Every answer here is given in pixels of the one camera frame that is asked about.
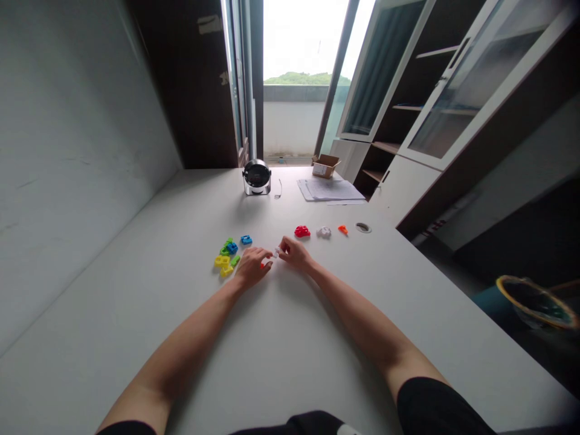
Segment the wall stain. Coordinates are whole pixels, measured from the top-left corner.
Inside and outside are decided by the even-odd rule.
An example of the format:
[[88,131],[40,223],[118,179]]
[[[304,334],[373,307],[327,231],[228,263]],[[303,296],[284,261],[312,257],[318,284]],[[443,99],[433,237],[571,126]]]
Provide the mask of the wall stain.
[[0,228],[0,237],[9,229],[17,227],[18,226],[18,222],[14,222],[12,224],[8,224],[5,227]]
[[78,160],[78,161],[80,161],[81,163],[83,163],[83,164],[86,164],[86,165],[88,165],[88,166],[90,166],[90,165],[91,165],[91,163],[90,163],[90,162],[87,162],[87,161],[85,161],[85,160],[82,160],[82,159],[76,159],[76,158],[73,158],[73,157],[67,157],[67,158],[60,159],[60,160],[61,160],[61,161],[77,161],[77,160]]
[[23,188],[23,187],[26,187],[26,186],[28,186],[29,184],[32,184],[32,183],[34,183],[34,182],[37,182],[38,180],[39,180],[38,178],[34,178],[33,180],[31,180],[31,181],[28,181],[28,182],[26,182],[26,183],[24,183],[24,184],[21,184],[20,186],[17,186],[16,188],[17,188],[17,189],[21,189],[21,188]]

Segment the metal ring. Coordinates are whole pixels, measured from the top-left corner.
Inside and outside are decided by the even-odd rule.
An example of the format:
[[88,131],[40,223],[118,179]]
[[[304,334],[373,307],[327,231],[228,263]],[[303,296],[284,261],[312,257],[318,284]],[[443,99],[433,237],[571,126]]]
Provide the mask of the metal ring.
[[356,227],[356,229],[357,229],[357,230],[359,230],[361,233],[365,233],[365,234],[368,234],[368,233],[370,233],[371,231],[373,231],[373,230],[370,228],[370,226],[368,226],[367,224],[364,224],[364,223],[362,223],[362,222],[357,222],[357,223],[355,224],[355,227]]

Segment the sky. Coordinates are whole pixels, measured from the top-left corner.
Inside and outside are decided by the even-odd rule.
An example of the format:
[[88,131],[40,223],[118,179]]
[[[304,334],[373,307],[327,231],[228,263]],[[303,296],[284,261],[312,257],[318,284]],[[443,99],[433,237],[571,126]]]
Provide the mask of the sky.
[[[341,75],[352,80],[374,0],[361,0]],[[348,0],[264,0],[264,80],[332,74]]]

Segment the green hill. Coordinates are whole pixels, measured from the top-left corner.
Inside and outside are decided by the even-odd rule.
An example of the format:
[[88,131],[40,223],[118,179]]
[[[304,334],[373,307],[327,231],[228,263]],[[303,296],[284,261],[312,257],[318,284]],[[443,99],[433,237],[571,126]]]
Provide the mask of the green hill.
[[[264,80],[264,85],[330,85],[331,74],[319,72],[318,74],[306,74],[305,72],[287,72],[280,77],[272,77]],[[340,76],[339,85],[349,85],[350,80]]]

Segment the red building block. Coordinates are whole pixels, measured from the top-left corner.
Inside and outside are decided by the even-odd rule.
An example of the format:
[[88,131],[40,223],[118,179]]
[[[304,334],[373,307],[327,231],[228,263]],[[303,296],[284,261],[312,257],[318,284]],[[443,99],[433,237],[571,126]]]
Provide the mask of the red building block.
[[296,237],[309,237],[310,231],[308,231],[308,228],[305,225],[300,225],[296,227],[294,234],[296,235]]

